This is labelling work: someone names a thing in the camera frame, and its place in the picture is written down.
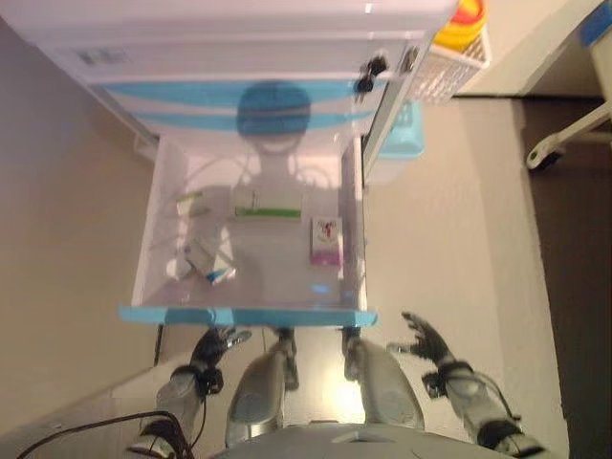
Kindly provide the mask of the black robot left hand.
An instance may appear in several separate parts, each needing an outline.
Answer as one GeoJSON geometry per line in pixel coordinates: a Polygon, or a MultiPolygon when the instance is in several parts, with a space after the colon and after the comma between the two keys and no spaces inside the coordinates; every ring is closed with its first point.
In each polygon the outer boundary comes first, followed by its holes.
{"type": "Polygon", "coordinates": [[[189,363],[200,369],[214,368],[230,349],[248,341],[251,336],[250,330],[235,327],[209,328],[198,340],[189,363]]]}

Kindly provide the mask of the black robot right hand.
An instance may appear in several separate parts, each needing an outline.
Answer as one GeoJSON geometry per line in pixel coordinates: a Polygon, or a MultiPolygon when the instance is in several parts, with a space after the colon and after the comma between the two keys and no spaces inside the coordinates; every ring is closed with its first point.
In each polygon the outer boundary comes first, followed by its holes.
{"type": "Polygon", "coordinates": [[[414,340],[410,343],[390,342],[385,347],[387,352],[409,354],[424,361],[431,361],[437,368],[458,362],[445,340],[429,322],[411,312],[402,312],[402,317],[413,332],[414,340]]]}

